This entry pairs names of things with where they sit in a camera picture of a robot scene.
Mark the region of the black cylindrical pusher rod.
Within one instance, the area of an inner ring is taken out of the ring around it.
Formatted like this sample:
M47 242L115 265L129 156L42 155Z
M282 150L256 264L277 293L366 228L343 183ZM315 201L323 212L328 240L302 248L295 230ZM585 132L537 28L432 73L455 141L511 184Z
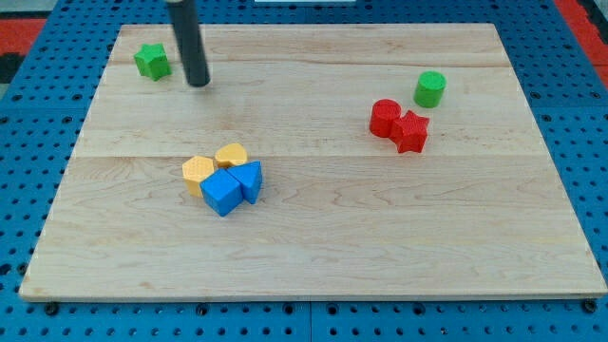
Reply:
M207 86L211 76L200 34L196 1L166 0L165 3L187 83L192 87Z

